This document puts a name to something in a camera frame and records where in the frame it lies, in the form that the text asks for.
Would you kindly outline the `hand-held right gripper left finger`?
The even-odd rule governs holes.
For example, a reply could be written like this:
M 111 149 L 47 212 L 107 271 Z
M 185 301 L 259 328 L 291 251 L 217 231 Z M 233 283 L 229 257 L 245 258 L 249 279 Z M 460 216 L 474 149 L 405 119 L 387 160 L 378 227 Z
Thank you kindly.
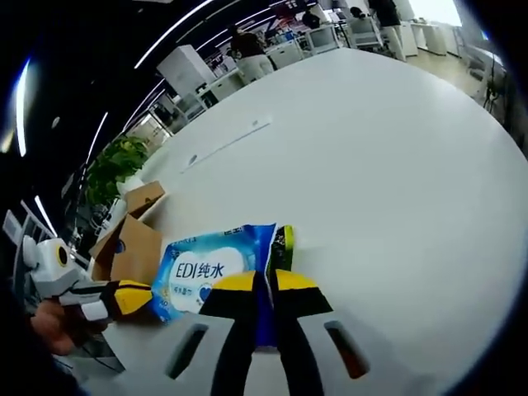
M 217 282 L 199 313 L 165 326 L 139 362 L 113 378 L 91 378 L 89 395 L 241 395 L 257 344 L 262 275 Z

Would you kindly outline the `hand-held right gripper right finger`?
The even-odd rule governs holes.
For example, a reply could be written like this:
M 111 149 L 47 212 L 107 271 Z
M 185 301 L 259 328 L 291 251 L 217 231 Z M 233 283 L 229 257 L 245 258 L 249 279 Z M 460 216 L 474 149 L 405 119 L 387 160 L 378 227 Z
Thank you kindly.
M 412 372 L 384 336 L 332 308 L 318 285 L 271 273 L 277 346 L 292 395 L 432 395 L 434 379 Z

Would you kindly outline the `person's left hand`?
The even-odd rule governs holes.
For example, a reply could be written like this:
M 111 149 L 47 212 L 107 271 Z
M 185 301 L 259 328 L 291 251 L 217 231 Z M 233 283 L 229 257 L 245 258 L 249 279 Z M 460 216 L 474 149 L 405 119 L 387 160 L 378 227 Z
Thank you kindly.
M 75 307 L 63 307 L 47 299 L 38 305 L 31 326 L 53 354 L 66 356 L 90 336 L 106 330 L 107 323 L 87 321 Z

